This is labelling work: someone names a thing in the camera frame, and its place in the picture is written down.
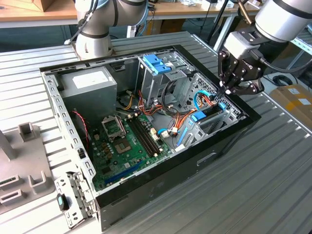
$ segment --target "wooden table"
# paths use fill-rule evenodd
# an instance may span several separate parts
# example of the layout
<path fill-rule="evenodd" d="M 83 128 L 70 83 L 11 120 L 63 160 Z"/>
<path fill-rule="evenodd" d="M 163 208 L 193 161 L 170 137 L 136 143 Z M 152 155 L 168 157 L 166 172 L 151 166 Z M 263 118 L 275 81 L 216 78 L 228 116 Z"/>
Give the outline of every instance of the wooden table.
<path fill-rule="evenodd" d="M 155 8 L 154 20 L 204 18 L 207 13 L 207 10 L 201 8 L 200 4 L 188 7 L 180 2 L 160 2 L 155 4 Z M 249 4 L 246 5 L 246 9 L 250 15 L 255 15 L 259 11 L 259 9 Z M 219 9 L 212 7 L 207 17 L 214 18 L 218 13 Z M 237 16 L 237 6 L 234 8 L 226 8 L 223 16 L 228 18 L 214 46 L 215 50 L 219 50 L 221 47 L 234 17 Z M 147 20 L 151 18 L 152 13 L 149 12 Z M 77 24 L 77 22 L 77 14 L 72 0 L 56 0 L 46 12 L 0 5 L 0 28 L 69 25 Z M 133 37 L 134 31 L 135 27 L 128 26 L 127 37 Z"/>

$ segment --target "yellow wire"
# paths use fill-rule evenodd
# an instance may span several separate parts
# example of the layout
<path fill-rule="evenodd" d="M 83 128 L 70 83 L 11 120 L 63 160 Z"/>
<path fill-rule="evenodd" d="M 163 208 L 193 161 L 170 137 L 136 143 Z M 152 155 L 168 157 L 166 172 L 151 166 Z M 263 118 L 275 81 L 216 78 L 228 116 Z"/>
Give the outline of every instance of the yellow wire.
<path fill-rule="evenodd" d="M 129 105 L 126 108 L 124 108 L 125 111 L 130 109 L 130 107 L 132 105 L 132 99 L 133 99 L 133 96 L 131 95 Z"/>

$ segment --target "gray power supply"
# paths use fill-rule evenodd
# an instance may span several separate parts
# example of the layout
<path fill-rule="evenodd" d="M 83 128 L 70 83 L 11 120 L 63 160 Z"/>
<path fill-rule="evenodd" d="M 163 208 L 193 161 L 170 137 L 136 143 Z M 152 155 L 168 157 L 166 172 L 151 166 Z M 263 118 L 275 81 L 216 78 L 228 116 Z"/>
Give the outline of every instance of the gray power supply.
<path fill-rule="evenodd" d="M 65 74 L 59 82 L 67 108 L 76 109 L 90 123 L 101 122 L 103 116 L 115 111 L 117 83 L 105 67 Z"/>

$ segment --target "white connector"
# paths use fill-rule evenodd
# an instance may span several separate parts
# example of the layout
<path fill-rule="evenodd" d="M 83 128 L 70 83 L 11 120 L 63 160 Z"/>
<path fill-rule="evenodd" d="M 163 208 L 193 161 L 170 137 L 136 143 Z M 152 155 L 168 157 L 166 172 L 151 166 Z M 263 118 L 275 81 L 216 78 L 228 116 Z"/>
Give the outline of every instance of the white connector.
<path fill-rule="evenodd" d="M 64 45 L 69 45 L 71 43 L 71 41 L 70 41 L 70 39 L 68 39 L 68 40 L 66 40 L 65 42 L 64 42 Z"/>
<path fill-rule="evenodd" d="M 166 130 L 166 131 L 163 131 L 163 132 L 161 133 L 161 136 L 162 136 L 163 138 L 169 137 L 168 131 L 167 131 L 167 130 Z"/>
<path fill-rule="evenodd" d="M 152 138 L 154 139 L 154 141 L 158 141 L 159 140 L 159 137 L 157 137 L 156 134 L 152 135 Z"/>
<path fill-rule="evenodd" d="M 151 130 L 150 130 L 150 131 L 151 131 L 151 134 L 152 134 L 152 135 L 154 135 L 154 134 L 156 134 L 156 133 L 157 133 L 157 131 L 156 131 L 156 129 L 155 129 L 155 128 L 151 128 Z"/>
<path fill-rule="evenodd" d="M 172 132 L 177 133 L 177 128 L 176 127 L 172 128 Z"/>
<path fill-rule="evenodd" d="M 175 151 L 178 152 L 183 149 L 185 149 L 185 146 L 183 144 L 180 144 L 178 147 L 175 148 Z"/>

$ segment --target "motherboard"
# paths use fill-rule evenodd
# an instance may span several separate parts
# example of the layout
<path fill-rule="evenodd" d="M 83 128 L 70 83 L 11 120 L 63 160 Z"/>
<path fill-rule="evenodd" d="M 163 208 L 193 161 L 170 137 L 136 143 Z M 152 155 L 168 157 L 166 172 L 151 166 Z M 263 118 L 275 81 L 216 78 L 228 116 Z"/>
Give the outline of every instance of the motherboard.
<path fill-rule="evenodd" d="M 153 127 L 144 114 L 131 119 L 108 118 L 107 122 L 102 122 L 103 126 L 89 131 L 93 165 L 97 172 L 93 183 L 97 191 L 172 153 L 165 142 L 153 138 Z"/>

